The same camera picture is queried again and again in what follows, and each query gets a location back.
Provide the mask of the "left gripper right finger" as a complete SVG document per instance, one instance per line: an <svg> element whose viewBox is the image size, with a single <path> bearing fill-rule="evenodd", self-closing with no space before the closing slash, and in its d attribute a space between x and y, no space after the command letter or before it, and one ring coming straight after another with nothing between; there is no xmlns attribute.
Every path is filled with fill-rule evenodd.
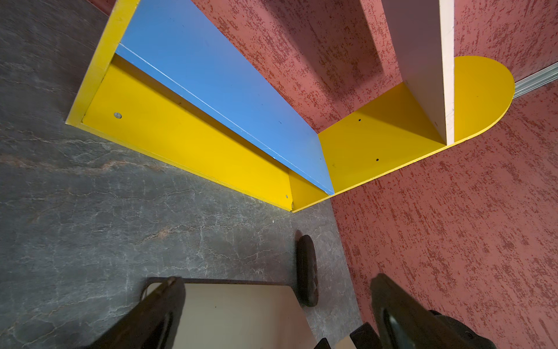
<svg viewBox="0 0 558 349"><path fill-rule="evenodd" d="M462 322L428 311L390 277L371 281L371 304L383 348L495 348Z"/></svg>

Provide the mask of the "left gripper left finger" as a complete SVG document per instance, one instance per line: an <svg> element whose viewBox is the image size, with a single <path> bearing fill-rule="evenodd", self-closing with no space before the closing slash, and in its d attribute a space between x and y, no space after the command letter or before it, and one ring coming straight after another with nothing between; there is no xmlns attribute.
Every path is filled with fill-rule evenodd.
<svg viewBox="0 0 558 349"><path fill-rule="evenodd" d="M172 348L185 304L184 280L164 279L88 348Z"/></svg>

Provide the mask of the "silver laptop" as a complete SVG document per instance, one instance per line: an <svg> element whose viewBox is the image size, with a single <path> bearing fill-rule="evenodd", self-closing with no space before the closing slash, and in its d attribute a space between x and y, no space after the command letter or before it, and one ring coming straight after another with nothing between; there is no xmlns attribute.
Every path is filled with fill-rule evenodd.
<svg viewBox="0 0 558 349"><path fill-rule="evenodd" d="M187 279L174 348L314 348L291 286Z"/></svg>

